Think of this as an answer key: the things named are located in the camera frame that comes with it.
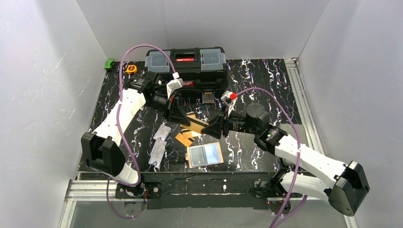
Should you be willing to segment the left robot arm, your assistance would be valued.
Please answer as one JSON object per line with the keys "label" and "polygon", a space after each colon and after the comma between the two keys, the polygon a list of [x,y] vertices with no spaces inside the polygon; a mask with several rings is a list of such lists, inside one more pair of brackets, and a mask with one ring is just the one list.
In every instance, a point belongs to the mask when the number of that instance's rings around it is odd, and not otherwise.
{"label": "left robot arm", "polygon": [[106,119],[92,132],[81,138],[83,156],[87,167],[113,178],[118,183],[135,187],[141,182],[140,168],[125,131],[136,113],[144,106],[163,112],[168,122],[189,126],[191,124],[181,105],[179,89],[184,81],[179,73],[161,84],[156,72],[149,78],[138,78],[124,87],[123,74],[119,74],[119,100]]}

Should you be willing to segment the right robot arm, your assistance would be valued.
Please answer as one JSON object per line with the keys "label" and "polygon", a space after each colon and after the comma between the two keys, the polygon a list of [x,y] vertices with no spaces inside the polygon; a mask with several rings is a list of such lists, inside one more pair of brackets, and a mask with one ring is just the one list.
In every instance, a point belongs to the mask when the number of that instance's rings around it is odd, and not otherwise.
{"label": "right robot arm", "polygon": [[349,164],[331,159],[301,143],[286,131],[270,123],[270,114],[260,104],[247,106],[244,115],[236,112],[227,114],[223,108],[218,115],[208,121],[201,129],[207,134],[220,139],[230,131],[254,135],[254,143],[262,150],[277,157],[298,164],[309,175],[297,174],[286,169],[279,170],[260,191],[267,191],[281,197],[288,192],[315,197],[329,204],[346,216],[354,216],[370,191],[370,187],[361,164],[351,161]]}

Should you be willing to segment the tan card holder with sleeves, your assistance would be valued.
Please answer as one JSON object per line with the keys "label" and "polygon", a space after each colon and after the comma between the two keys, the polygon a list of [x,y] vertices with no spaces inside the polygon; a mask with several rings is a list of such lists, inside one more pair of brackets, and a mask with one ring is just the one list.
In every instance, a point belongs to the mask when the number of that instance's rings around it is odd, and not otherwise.
{"label": "tan card holder with sleeves", "polygon": [[189,163],[189,168],[222,164],[224,158],[220,143],[214,142],[188,147],[187,161]]}

